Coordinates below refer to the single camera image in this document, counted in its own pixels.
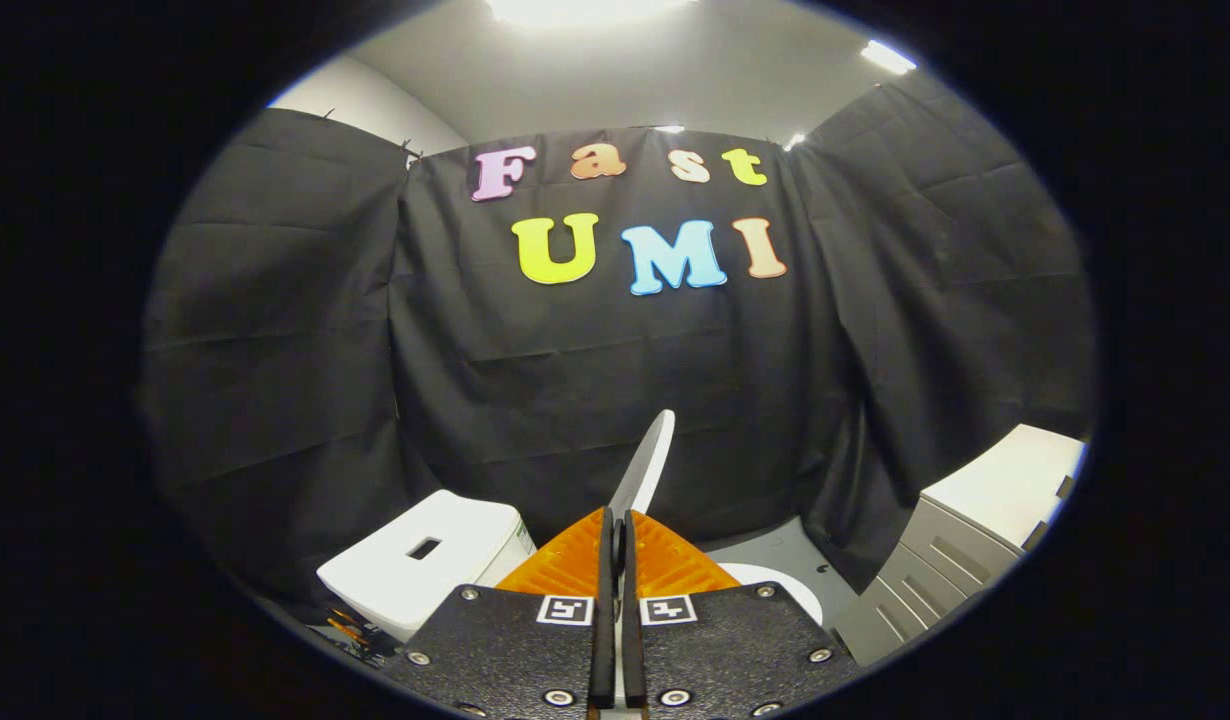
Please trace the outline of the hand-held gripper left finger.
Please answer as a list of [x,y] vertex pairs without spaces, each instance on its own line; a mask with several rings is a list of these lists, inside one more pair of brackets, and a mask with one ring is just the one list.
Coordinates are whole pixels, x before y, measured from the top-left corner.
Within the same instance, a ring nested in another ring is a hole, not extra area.
[[614,516],[597,510],[528,561],[578,592],[462,583],[385,676],[461,719],[597,719],[615,705]]

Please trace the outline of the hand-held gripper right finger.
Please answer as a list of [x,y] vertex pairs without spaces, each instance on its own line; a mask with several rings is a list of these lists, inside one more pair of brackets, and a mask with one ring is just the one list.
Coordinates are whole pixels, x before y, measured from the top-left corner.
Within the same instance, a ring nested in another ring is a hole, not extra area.
[[620,666],[638,719],[760,719],[861,666],[779,580],[742,583],[659,521],[624,516]]

